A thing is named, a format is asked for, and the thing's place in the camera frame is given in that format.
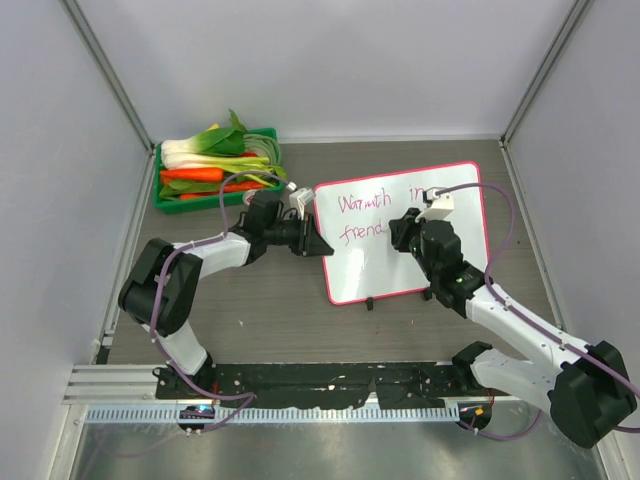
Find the pink framed whiteboard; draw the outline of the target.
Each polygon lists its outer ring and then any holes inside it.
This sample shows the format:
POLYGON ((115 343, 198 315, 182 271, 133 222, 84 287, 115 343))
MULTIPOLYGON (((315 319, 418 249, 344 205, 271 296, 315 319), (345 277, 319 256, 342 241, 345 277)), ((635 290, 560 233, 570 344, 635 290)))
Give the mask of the pink framed whiteboard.
POLYGON ((361 177, 315 188, 317 230, 334 249, 323 258, 328 297, 335 305, 419 292, 428 281, 407 253, 391 244, 389 221, 423 209, 431 188, 478 183, 473 162, 361 177))

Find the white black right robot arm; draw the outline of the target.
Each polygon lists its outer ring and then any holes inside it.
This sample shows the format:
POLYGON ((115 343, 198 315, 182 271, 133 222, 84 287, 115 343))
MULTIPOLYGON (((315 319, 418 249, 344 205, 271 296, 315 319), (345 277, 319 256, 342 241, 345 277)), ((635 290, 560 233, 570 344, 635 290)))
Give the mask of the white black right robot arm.
POLYGON ((583 448, 624 431, 639 391, 618 349, 606 341, 590 345, 525 309, 464 259, 450 222, 427 220, 423 211, 410 208, 389 227, 392 247, 413 257, 437 301, 523 356, 516 360, 482 342, 468 346, 453 359, 457 391, 472 395, 488 388, 515 396, 549 415, 583 448))

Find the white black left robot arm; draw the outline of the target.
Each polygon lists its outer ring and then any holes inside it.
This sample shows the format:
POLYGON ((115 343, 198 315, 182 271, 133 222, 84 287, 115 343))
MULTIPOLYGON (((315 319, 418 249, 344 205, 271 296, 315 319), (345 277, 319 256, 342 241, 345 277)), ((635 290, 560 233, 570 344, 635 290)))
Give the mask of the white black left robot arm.
POLYGON ((190 398, 213 391, 215 365, 199 343, 189 316, 199 281, 231 268, 248 266, 270 246, 286 246, 301 257, 331 256, 334 249, 318 232, 308 188, 289 195, 285 209, 271 191, 255 193, 229 231, 218 236, 172 244, 150 240, 127 277, 118 298, 120 309, 143 326, 178 375, 190 398))

